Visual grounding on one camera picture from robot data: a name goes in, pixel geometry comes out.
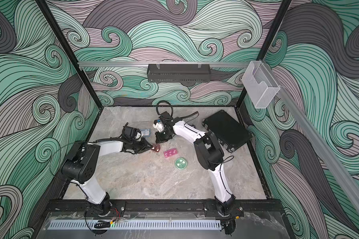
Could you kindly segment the dark red pillbox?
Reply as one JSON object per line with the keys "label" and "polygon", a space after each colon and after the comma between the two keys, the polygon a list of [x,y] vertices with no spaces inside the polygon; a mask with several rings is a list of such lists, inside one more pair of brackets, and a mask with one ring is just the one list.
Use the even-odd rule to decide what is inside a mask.
{"label": "dark red pillbox", "polygon": [[153,144],[151,150],[154,152],[160,152],[161,146],[159,144]]}

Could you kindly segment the blue rectangular pillbox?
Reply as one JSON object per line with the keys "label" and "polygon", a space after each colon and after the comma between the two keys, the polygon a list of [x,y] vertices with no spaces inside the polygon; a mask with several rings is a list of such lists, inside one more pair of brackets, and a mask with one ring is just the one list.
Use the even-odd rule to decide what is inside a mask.
{"label": "blue rectangular pillbox", "polygon": [[142,137],[148,138],[151,136],[151,129],[150,128],[143,128],[140,129]]}

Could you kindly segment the pink pillbox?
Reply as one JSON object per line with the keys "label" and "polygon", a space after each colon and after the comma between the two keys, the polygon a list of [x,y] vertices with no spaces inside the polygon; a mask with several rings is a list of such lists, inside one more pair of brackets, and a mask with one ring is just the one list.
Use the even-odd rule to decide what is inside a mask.
{"label": "pink pillbox", "polygon": [[168,149],[166,151],[164,151],[164,157],[165,158],[169,158],[171,156],[174,156],[178,154],[178,150],[176,148],[172,148],[172,149]]}

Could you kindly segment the green round pillbox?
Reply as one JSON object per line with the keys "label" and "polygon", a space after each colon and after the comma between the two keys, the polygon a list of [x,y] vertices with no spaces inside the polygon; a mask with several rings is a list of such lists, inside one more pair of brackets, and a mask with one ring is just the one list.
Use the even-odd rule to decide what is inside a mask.
{"label": "green round pillbox", "polygon": [[187,167],[187,161],[183,157],[177,158],[175,160],[175,167],[179,170],[183,170]]}

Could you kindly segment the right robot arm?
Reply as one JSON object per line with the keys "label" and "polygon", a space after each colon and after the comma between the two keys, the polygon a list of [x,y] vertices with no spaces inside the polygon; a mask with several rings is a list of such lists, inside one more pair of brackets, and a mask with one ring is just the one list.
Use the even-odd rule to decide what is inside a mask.
{"label": "right robot arm", "polygon": [[212,131],[201,131],[188,124],[185,119],[198,115],[194,112],[184,117],[174,117],[173,113],[158,113],[153,127],[157,130],[156,143],[164,143],[174,136],[181,136],[193,144],[199,164],[208,171],[214,187],[214,198],[218,213],[227,217],[235,204],[235,196],[230,190],[224,172],[224,152]]}

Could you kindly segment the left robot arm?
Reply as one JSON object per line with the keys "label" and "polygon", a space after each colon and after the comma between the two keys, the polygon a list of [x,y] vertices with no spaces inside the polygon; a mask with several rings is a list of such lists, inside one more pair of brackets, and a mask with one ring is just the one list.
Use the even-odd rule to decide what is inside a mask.
{"label": "left robot arm", "polygon": [[112,204],[109,194],[95,177],[98,158],[120,152],[141,154],[153,148],[140,129],[125,125],[119,137],[74,143],[64,158],[61,174],[80,188],[94,213],[105,217],[110,213]]}

